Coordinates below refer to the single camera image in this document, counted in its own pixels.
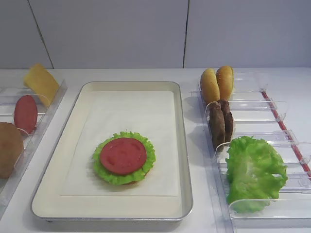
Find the red tomato slice front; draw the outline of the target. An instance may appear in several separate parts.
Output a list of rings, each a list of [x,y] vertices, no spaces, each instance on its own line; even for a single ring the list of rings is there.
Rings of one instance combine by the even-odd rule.
[[[139,170],[146,160],[145,146],[134,138],[114,139],[100,153],[101,164],[117,175],[127,175]]]

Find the red tomato slice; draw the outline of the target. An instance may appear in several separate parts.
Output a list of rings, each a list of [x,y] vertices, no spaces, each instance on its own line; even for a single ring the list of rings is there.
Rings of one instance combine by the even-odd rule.
[[[101,164],[117,175],[127,175],[139,170],[146,160],[145,146],[134,138],[114,139],[100,153]]]
[[[15,105],[15,126],[22,129],[22,133],[31,134],[37,123],[37,114],[37,105],[34,98],[30,95],[22,96]]]

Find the brown meat patty front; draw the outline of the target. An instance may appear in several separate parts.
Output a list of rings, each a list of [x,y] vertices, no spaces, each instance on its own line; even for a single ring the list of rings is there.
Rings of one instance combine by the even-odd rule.
[[[209,126],[213,148],[216,149],[225,142],[225,120],[218,102],[212,102],[209,106]]]

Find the brown meat patty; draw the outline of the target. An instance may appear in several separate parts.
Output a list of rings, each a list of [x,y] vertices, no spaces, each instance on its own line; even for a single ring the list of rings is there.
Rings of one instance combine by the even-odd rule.
[[[229,102],[227,100],[220,99],[218,100],[218,103],[221,105],[225,121],[225,142],[230,142],[233,134],[234,119],[230,111]]]
[[[213,148],[216,149],[225,142],[225,120],[218,102],[212,102],[209,106],[209,126]]]

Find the bottom bun under lettuce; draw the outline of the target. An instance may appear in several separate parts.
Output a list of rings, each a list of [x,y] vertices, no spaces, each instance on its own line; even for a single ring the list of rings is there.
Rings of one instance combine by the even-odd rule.
[[[135,171],[129,175],[121,177],[122,185],[130,185],[138,183],[145,179],[149,172],[144,172],[143,170]]]

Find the brown meat patty rear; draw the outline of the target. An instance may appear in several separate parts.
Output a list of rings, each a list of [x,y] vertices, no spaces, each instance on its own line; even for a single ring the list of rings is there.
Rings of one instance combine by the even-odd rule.
[[[230,111],[229,102],[227,100],[220,99],[218,100],[218,103],[221,105],[225,121],[225,142],[230,142],[233,134],[234,119]]]

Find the green lettuce leaf on tray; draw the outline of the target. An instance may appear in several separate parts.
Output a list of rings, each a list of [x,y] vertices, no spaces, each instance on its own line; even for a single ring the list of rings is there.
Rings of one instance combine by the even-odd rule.
[[[108,182],[112,185],[121,185],[121,177],[125,175],[117,175],[110,171],[108,171],[100,162],[100,153],[102,148],[110,141],[117,138],[134,138],[140,141],[146,149],[147,152],[147,160],[145,164],[139,170],[143,170],[144,172],[149,172],[153,167],[154,162],[156,161],[155,148],[153,144],[149,141],[148,138],[140,135],[139,133],[133,132],[120,132],[113,134],[113,137],[106,139],[104,142],[100,143],[95,149],[92,158],[93,158],[93,169],[95,173],[103,179],[105,182]]]

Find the green lettuce leaf in rack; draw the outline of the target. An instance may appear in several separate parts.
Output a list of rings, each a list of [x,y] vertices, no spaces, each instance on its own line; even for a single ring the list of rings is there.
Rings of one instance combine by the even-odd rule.
[[[242,136],[231,141],[227,152],[226,199],[235,212],[261,211],[279,198],[288,180],[287,166],[267,141]]]

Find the yellow cheese slice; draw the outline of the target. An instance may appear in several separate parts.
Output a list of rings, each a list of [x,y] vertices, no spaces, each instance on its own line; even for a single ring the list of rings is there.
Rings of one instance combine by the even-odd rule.
[[[40,100],[49,108],[59,84],[54,77],[40,64],[35,64],[23,78],[24,84],[39,95]]]

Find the red tomato slice rear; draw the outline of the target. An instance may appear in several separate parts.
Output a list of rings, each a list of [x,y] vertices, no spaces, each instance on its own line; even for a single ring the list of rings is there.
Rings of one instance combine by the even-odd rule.
[[[22,133],[31,134],[37,123],[37,114],[37,105],[34,98],[30,95],[22,96],[15,105],[15,126],[22,129]]]

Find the white paper tray liner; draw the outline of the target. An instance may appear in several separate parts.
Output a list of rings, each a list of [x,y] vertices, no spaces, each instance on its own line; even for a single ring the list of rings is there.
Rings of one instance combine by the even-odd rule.
[[[171,91],[98,91],[73,114],[67,145],[74,150],[62,195],[177,196],[178,146]],[[112,185],[93,170],[96,147],[119,132],[137,132],[155,148],[156,161],[145,179]]]

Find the golden bun half left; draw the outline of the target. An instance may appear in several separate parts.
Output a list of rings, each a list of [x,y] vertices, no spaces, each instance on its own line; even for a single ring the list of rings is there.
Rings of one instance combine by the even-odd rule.
[[[220,91],[217,83],[215,71],[207,68],[201,75],[200,87],[202,96],[206,104],[220,99]]]

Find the golden bun half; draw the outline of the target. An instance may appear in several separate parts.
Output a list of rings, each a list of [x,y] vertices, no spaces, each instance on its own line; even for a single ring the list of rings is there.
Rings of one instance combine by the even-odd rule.
[[[202,96],[206,104],[220,99],[220,91],[217,83],[215,71],[207,68],[201,75],[200,87]]]
[[[234,86],[234,72],[231,66],[222,66],[216,71],[220,99],[229,100]]]

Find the golden bun half right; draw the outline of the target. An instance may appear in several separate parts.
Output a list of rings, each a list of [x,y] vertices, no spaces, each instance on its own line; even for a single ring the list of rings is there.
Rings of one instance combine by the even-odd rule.
[[[229,100],[234,86],[234,72],[231,66],[222,66],[216,71],[220,99]]]

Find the clear acrylic right rack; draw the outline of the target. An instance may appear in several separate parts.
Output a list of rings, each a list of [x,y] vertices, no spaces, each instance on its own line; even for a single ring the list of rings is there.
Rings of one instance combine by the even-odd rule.
[[[264,73],[206,69],[197,97],[216,231],[311,224],[311,145],[284,120],[289,105]]]

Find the clear acrylic rack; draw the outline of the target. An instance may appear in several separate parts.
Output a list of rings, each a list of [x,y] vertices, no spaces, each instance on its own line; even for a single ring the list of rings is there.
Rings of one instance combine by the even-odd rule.
[[[36,128],[31,134],[23,136],[24,149],[17,159],[13,173],[8,179],[0,180],[0,214],[3,215],[21,178],[28,167],[45,131],[47,130],[62,98],[67,90],[63,75],[56,69],[48,71],[60,85],[52,104],[46,108],[30,88],[23,84],[23,77],[27,70],[1,70],[0,71],[0,120],[14,123],[14,110],[16,102],[25,95],[31,95],[37,105],[38,115]]]
[[[289,105],[264,73],[206,69],[197,97],[216,231],[311,224],[311,145],[284,120]]]

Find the brown bun left rack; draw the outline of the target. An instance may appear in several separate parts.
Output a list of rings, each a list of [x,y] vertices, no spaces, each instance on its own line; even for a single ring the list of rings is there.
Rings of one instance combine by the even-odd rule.
[[[0,177],[7,179],[23,152],[23,138],[19,129],[12,123],[0,123]]]

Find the clear acrylic left rack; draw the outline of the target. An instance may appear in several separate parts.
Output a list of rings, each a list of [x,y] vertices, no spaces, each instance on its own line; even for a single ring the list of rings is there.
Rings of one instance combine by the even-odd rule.
[[[14,123],[14,110],[16,102],[25,95],[31,95],[37,105],[38,115],[36,128],[31,134],[23,136],[24,149],[17,159],[13,173],[8,179],[0,180],[0,214],[3,215],[21,178],[28,167],[45,131],[47,130],[62,98],[67,90],[63,75],[56,69],[48,71],[60,85],[52,104],[46,108],[30,88],[23,84],[23,77],[27,70],[1,70],[0,71],[0,120]]]

